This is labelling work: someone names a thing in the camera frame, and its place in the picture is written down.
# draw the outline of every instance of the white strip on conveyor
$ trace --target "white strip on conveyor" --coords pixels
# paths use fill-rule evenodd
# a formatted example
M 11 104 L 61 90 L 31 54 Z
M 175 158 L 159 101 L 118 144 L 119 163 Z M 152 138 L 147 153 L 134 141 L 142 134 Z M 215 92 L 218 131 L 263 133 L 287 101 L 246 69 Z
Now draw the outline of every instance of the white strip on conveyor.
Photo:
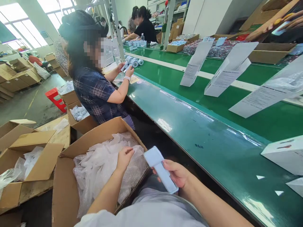
M 142 59 L 144 61 L 148 61 L 148 62 L 151 62 L 151 63 L 162 65 L 162 66 L 165 66 L 165 67 L 168 67 L 168 68 L 171 68 L 171 69 L 179 70 L 179 71 L 182 71 L 182 72 L 184 72 L 186 70 L 186 67 L 171 64 L 171 63 L 167 63 L 167 62 L 164 62 L 164 61 L 159 61 L 159 60 L 155 60 L 155 59 L 152 59 L 152 58 L 147 58 L 147 57 L 143 57 L 143 56 L 140 56 L 140 55 L 135 55 L 135 54 L 132 54 L 132 53 L 125 53 L 125 54 L 129 55 L 129 56 L 132 56 L 132 57 L 136 57 L 138 59 Z M 214 74 L 200 71 L 198 73 L 198 76 L 211 80 L 212 77 L 214 76 Z M 240 89 L 250 91 L 250 92 L 255 91 L 259 87 L 258 85 L 242 82 L 242 81 L 239 81 L 239 80 L 235 80 L 231 85 L 233 87 L 240 88 Z M 290 104 L 293 104 L 293 105 L 296 105 L 296 106 L 303 107 L 303 103 L 300 102 L 297 99 L 283 99 L 283 101 L 287 102 L 287 103 L 290 103 Z

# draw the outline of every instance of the concrete floor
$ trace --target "concrete floor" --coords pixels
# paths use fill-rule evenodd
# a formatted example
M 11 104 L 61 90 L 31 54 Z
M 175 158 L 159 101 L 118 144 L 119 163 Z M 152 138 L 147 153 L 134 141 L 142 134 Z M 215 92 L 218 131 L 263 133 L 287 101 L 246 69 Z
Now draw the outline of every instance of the concrete floor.
M 13 119 L 28 119 L 37 122 L 36 125 L 29 125 L 36 128 L 63 115 L 45 93 L 54 87 L 64 85 L 67 80 L 71 78 L 63 79 L 56 73 L 43 80 L 40 85 L 36 84 L 29 89 L 16 92 L 14 98 L 0 104 L 0 125 Z

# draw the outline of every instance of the black shirt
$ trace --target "black shirt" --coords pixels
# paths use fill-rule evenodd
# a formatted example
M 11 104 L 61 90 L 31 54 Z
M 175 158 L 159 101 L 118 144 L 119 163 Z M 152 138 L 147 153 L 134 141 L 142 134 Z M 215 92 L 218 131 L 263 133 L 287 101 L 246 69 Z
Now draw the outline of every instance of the black shirt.
M 148 43 L 157 42 L 156 30 L 150 20 L 144 19 L 142 23 L 136 28 L 134 33 L 138 36 L 141 36 L 143 33 L 144 39 Z

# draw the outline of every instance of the dark hair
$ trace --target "dark hair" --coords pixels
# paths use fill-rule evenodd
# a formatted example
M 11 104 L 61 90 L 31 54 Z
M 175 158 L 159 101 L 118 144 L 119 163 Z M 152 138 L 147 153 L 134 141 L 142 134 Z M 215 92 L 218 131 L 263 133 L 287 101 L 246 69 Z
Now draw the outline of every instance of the dark hair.
M 132 12 L 132 19 L 133 20 L 138 16 L 138 11 L 139 11 L 139 7 L 138 6 L 134 6 L 133 7 L 133 12 Z
M 136 17 L 143 17 L 144 19 L 149 20 L 152 17 L 151 11 L 150 9 L 146 9 L 145 6 L 141 6 L 132 13 L 132 19 L 134 20 Z
M 69 23 L 65 24 L 66 36 L 68 41 L 66 52 L 68 53 L 68 73 L 71 77 L 74 75 L 76 67 L 87 67 L 97 72 L 102 73 L 102 70 L 97 68 L 93 61 L 84 52 L 84 42 L 87 45 L 96 47 L 96 42 L 100 38 L 105 38 L 104 28 L 100 24 L 96 24 L 91 15 L 83 10 L 76 10 L 69 16 Z M 96 26 L 91 29 L 84 29 L 83 26 Z

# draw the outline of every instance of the light blue device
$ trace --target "light blue device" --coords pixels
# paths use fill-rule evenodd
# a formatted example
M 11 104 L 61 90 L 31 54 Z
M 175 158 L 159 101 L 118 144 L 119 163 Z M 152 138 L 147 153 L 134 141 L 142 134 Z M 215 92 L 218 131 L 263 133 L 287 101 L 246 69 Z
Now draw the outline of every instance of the light blue device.
M 164 168 L 164 158 L 156 146 L 153 146 L 151 149 L 145 152 L 144 158 L 150 167 L 155 168 L 168 193 L 174 194 L 179 190 L 179 188 L 170 178 L 170 172 Z

